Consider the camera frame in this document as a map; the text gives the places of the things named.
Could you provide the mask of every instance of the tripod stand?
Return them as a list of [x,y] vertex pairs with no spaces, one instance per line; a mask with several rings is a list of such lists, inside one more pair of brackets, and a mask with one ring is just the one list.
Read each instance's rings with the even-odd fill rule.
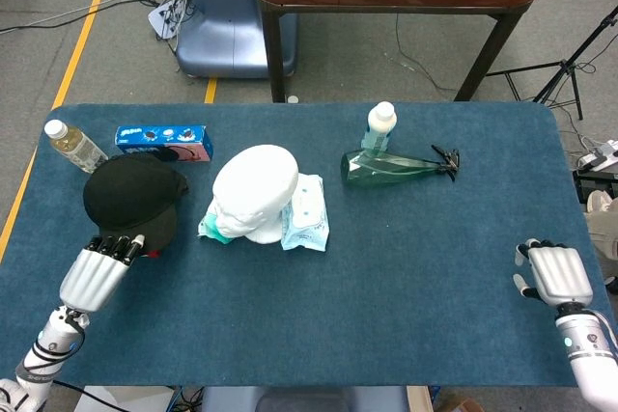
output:
[[558,106],[566,106],[575,104],[577,107],[577,115],[580,120],[583,120],[583,113],[581,112],[581,100],[579,98],[579,88],[577,87],[577,79],[576,79],[576,70],[577,70],[577,59],[579,56],[588,48],[588,46],[608,27],[614,26],[618,19],[616,19],[616,15],[618,15],[618,5],[616,8],[606,16],[597,29],[595,29],[588,39],[586,39],[582,45],[575,51],[575,53],[568,60],[560,60],[559,62],[551,62],[544,63],[542,65],[535,65],[533,67],[524,67],[524,68],[515,68],[515,69],[506,69],[504,71],[496,71],[490,72],[486,74],[486,76],[498,76],[504,75],[506,77],[507,82],[509,83],[509,87],[511,88],[511,92],[513,92],[513,96],[517,100],[521,100],[520,93],[518,92],[517,87],[515,86],[515,82],[511,77],[511,74],[522,71],[531,71],[533,69],[544,69],[544,68],[552,68],[552,67],[560,67],[560,69],[554,74],[554,76],[549,80],[546,86],[539,92],[537,96],[534,97],[532,101],[536,101],[537,103],[541,103],[545,105],[553,91],[556,89],[562,78],[566,75],[571,78],[571,83],[573,85],[573,93],[574,99],[564,101],[561,103],[554,102],[549,107],[555,108]]

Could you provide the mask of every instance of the cardboard box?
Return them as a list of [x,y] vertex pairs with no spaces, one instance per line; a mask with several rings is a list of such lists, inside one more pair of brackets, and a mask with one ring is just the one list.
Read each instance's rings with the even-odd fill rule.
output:
[[470,398],[454,398],[447,402],[442,407],[437,409],[436,412],[484,412],[475,400]]
[[407,404],[414,412],[434,412],[429,390],[426,386],[407,386]]
[[149,152],[161,161],[210,161],[212,144],[204,125],[121,125],[116,147]]

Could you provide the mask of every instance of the blue machine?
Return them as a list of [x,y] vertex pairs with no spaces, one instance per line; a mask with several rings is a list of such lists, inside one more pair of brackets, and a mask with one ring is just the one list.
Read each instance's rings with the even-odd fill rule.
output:
[[[177,58],[181,69],[202,77],[268,77],[267,54],[258,0],[193,0],[194,14],[179,35]],[[298,19],[280,19],[286,75],[296,65]]]

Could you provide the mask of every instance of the black baseball cap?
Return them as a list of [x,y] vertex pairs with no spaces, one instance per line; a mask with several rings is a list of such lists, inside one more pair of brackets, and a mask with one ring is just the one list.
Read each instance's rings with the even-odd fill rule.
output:
[[114,156],[84,186],[84,207],[103,236],[138,234],[146,252],[163,249],[176,233],[175,203],[186,179],[148,153]]

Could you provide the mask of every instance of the yellow floor line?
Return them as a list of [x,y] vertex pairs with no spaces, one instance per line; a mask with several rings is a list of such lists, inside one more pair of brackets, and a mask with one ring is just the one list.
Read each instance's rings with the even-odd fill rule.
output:
[[19,211],[19,205],[21,205],[23,192],[26,190],[28,178],[30,178],[30,170],[32,169],[32,164],[35,161],[35,154],[37,154],[37,149],[35,149],[35,152],[32,153],[30,163],[28,163],[28,167],[26,168],[26,174],[23,175],[21,185],[19,185],[19,188],[17,189],[17,195],[15,195],[13,206],[11,206],[11,210],[9,211],[9,217],[7,217],[7,222],[5,222],[4,228],[2,229],[2,234],[0,235],[0,263],[2,262],[2,258],[4,258],[4,252],[7,250],[7,245],[9,244],[9,237],[11,236],[15,218],[17,217],[17,212]]
[[[96,4],[99,4],[100,1],[101,0],[93,0],[90,5],[94,6]],[[91,7],[89,12],[95,12],[97,9],[98,7]],[[67,93],[69,92],[70,82],[73,79],[73,75],[75,74],[75,70],[77,69],[77,64],[79,63],[79,58],[81,57],[81,53],[84,51],[86,41],[88,40],[88,36],[90,35],[90,30],[93,27],[93,23],[95,22],[95,16],[97,16],[97,14],[90,14],[86,16],[84,26],[81,28],[81,33],[79,34],[79,39],[77,39],[77,44],[75,45],[73,54],[70,56],[69,65],[67,66],[67,70],[65,71],[65,77],[62,78],[60,89],[58,89],[58,94],[56,94],[54,104],[51,106],[52,110],[54,108],[58,108],[65,102],[65,98],[67,96]]]
[[[93,0],[90,4],[91,7],[89,12],[96,12],[98,7],[94,7],[94,5],[99,4],[100,1],[101,0]],[[54,108],[62,106],[62,104],[65,102],[65,98],[67,97],[67,93],[69,91],[70,82],[73,79],[73,75],[75,74],[75,70],[77,69],[77,64],[79,63],[81,53],[84,51],[84,47],[86,46],[86,40],[88,39],[88,36],[90,35],[90,30],[92,29],[93,23],[95,22],[95,16],[97,16],[97,14],[90,14],[86,16],[84,25],[81,28],[81,33],[79,34],[79,38],[77,39],[77,43],[75,44],[73,53],[70,56],[69,65],[65,70],[65,76],[63,77],[60,88],[58,89],[58,94],[56,94],[54,103],[51,106],[52,110]],[[36,150],[34,153],[32,153],[32,157],[30,158],[30,164],[28,164],[28,168],[23,175],[23,179],[21,180],[21,184],[19,185],[19,189],[17,190],[17,194],[15,195],[13,205],[11,206],[11,210],[9,211],[7,222],[5,222],[4,228],[2,229],[2,234],[0,235],[0,263],[4,258],[4,253],[7,249],[7,244],[9,243],[9,238],[11,237],[11,232],[13,231],[13,226],[15,224],[15,218],[17,217],[17,213],[19,212],[19,206],[21,205],[23,194],[26,190],[26,186],[28,185],[28,179],[30,178],[30,171],[32,170],[32,164],[35,160],[35,154],[37,154]]]
[[209,79],[209,85],[206,87],[206,95],[204,96],[204,103],[214,103],[214,96],[216,95],[216,77]]

